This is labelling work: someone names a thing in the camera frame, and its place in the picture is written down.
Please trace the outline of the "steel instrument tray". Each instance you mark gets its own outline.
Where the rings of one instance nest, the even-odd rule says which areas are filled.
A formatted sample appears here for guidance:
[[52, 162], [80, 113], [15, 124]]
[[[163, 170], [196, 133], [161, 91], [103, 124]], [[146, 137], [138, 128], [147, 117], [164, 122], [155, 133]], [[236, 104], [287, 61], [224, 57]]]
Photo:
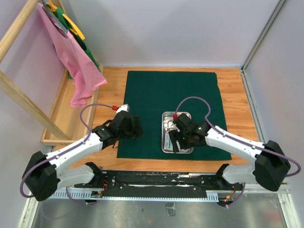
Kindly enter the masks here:
[[[163, 146], [164, 146], [164, 135], [165, 135], [165, 130], [163, 128], [163, 124], [169, 120], [174, 120], [173, 116], [174, 116], [174, 112], [164, 112], [162, 114], [162, 121], [161, 121], [161, 124], [162, 124], [162, 132], [161, 132], [161, 149], [164, 153], [171, 153], [171, 154], [191, 154], [193, 152], [193, 148], [188, 148], [188, 149], [182, 149], [181, 146], [180, 146], [180, 140], [178, 139], [177, 141], [177, 144], [178, 144], [178, 147], [179, 147], [179, 152], [166, 152], [164, 151], [163, 149]], [[180, 133], [180, 130], [175, 130], [175, 131], [172, 131], [172, 132], [177, 132], [178, 136], [179, 136], [179, 133]]]

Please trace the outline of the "green white packet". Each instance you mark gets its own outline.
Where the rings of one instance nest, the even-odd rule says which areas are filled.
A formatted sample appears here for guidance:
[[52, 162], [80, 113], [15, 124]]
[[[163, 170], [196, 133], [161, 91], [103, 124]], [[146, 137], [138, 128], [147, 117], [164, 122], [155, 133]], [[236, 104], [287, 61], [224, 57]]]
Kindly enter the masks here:
[[171, 143], [171, 139], [168, 133], [165, 133], [164, 135], [164, 151], [166, 152], [172, 152], [173, 151], [173, 145]]

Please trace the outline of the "dark green surgical cloth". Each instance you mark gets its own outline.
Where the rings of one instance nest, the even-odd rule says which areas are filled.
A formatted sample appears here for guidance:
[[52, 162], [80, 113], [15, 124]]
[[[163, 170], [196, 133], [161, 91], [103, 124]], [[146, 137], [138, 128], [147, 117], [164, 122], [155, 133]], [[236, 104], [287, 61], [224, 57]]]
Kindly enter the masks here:
[[130, 113], [138, 115], [143, 130], [140, 138], [120, 140], [118, 158], [169, 159], [169, 160], [231, 160], [231, 154], [210, 146], [195, 147], [191, 154], [171, 154], [162, 151], [162, 114], [176, 109], [188, 112], [197, 122], [204, 120], [208, 112], [206, 104], [195, 96], [208, 102], [212, 124], [226, 130], [226, 120], [215, 73], [204, 72], [158, 72], [129, 71], [126, 82], [124, 103]]

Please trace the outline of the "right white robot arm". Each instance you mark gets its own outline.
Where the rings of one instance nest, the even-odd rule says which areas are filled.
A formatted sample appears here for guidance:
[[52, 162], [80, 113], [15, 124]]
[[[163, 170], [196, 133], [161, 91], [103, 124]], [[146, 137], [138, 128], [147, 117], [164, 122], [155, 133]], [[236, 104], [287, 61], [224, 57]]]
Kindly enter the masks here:
[[232, 184], [259, 184], [269, 191], [278, 191], [288, 171], [289, 161], [278, 143], [247, 140], [231, 134], [207, 122], [197, 124], [181, 115], [165, 125], [173, 151], [199, 146], [211, 146], [234, 154], [248, 162], [247, 165], [223, 164], [215, 175], [215, 184], [220, 190]]

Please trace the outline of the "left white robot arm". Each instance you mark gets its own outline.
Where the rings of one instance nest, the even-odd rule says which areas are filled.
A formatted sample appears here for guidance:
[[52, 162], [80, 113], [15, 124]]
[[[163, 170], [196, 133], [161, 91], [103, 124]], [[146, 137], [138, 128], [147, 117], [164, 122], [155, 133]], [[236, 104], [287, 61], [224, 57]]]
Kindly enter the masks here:
[[128, 111], [120, 111], [114, 119], [90, 130], [84, 138], [54, 152], [34, 153], [22, 176], [21, 186], [26, 185], [32, 197], [44, 201], [58, 189], [76, 184], [98, 187], [102, 182], [100, 169], [92, 162], [78, 168], [70, 166], [82, 158], [114, 146], [119, 140], [141, 137], [140, 119]]

